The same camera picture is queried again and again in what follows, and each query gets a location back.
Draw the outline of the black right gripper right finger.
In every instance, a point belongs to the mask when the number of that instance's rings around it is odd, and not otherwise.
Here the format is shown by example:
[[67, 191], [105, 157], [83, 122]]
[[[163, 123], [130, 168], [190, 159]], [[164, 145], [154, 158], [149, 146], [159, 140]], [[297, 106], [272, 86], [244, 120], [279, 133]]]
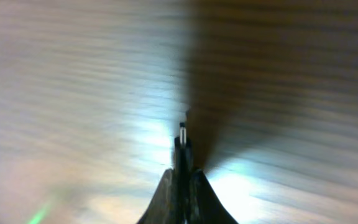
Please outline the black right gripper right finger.
[[202, 170], [195, 170], [189, 181], [188, 223], [238, 224], [224, 208]]

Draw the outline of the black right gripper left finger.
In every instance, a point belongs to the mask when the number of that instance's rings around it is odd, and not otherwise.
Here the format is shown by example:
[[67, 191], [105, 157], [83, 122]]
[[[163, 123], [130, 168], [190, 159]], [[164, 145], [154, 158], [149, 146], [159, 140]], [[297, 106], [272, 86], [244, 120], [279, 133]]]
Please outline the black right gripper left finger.
[[167, 169], [158, 183], [149, 206], [137, 224], [175, 224], [177, 218], [177, 177], [173, 169]]

